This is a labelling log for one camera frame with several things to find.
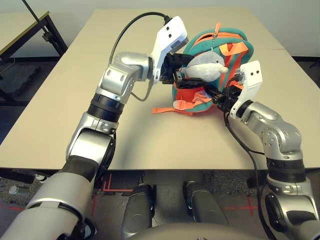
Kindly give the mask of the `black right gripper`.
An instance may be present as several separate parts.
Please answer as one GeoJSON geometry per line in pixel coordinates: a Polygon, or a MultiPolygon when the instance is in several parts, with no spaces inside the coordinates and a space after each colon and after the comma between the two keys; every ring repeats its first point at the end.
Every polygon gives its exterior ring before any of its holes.
{"type": "Polygon", "coordinates": [[[212,97],[212,103],[224,113],[231,111],[242,92],[242,89],[235,85],[225,88],[223,92],[212,85],[205,85],[204,90],[208,96],[212,97]]]}

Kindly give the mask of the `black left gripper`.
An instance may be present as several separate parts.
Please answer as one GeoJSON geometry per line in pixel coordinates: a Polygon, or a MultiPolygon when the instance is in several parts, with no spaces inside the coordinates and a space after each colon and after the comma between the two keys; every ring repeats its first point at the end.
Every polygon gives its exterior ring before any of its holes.
{"type": "Polygon", "coordinates": [[[204,87],[208,83],[201,78],[184,78],[179,71],[182,66],[186,66],[193,59],[192,55],[170,52],[165,56],[161,66],[162,84],[173,85],[178,83],[179,89],[196,89],[204,87]]]}

